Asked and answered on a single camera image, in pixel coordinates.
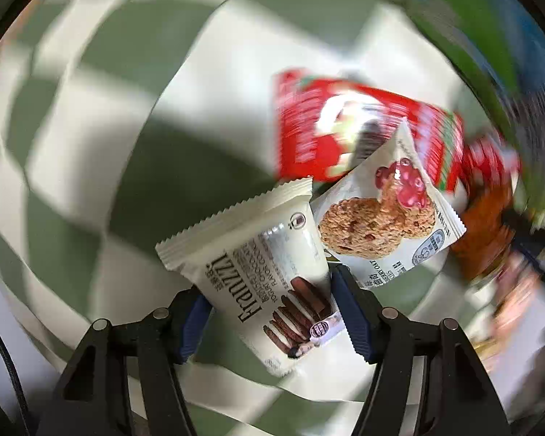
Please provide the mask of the white Franzzi cookie packet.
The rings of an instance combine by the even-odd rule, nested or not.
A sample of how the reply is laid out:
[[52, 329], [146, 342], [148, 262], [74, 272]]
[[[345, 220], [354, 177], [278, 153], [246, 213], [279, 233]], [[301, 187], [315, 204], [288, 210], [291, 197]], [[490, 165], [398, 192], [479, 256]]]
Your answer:
[[289, 181], [155, 247], [275, 376], [344, 328], [311, 197], [311, 179]]

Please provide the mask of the green white checkered mat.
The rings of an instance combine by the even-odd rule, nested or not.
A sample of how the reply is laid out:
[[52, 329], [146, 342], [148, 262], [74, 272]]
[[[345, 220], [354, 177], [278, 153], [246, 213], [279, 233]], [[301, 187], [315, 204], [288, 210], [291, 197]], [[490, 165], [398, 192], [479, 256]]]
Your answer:
[[274, 186], [274, 74], [460, 111], [545, 205], [545, 0], [0, 0], [0, 286], [55, 371], [185, 284], [153, 247]]

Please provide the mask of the brown snack packet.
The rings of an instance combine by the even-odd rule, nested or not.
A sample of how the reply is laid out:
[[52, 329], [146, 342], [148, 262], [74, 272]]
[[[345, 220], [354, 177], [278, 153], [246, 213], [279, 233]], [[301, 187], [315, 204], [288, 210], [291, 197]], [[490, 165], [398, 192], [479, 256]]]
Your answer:
[[513, 229], [502, 214], [512, 206], [512, 188], [506, 182], [480, 189], [461, 215], [466, 233], [452, 246], [462, 277], [470, 282], [481, 276], [509, 247]]

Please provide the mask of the red long snack packet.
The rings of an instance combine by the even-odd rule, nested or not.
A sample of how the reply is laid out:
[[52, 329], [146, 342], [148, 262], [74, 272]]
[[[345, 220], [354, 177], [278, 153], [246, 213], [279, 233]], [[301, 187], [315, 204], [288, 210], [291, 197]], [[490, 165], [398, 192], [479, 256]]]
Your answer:
[[431, 181], [453, 191], [461, 174], [464, 124], [458, 114], [360, 83], [288, 69], [274, 78], [276, 172], [334, 182], [370, 157], [407, 122]]

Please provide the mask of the white cranberry oat cookie packet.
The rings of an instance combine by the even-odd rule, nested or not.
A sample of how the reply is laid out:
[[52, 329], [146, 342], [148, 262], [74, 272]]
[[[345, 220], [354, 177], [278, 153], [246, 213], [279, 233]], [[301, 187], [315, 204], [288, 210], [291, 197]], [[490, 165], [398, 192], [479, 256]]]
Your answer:
[[405, 274], [467, 232], [422, 166], [405, 121], [311, 208], [325, 250], [365, 289]]

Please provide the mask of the small red candy packet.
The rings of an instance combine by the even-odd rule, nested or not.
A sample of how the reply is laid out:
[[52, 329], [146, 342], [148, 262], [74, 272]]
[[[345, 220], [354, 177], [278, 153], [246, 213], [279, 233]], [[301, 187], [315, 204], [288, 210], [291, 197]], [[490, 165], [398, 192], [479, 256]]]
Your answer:
[[490, 133], [466, 144], [460, 179], [469, 195], [480, 188], [502, 186], [517, 180], [522, 169], [519, 154], [500, 136]]

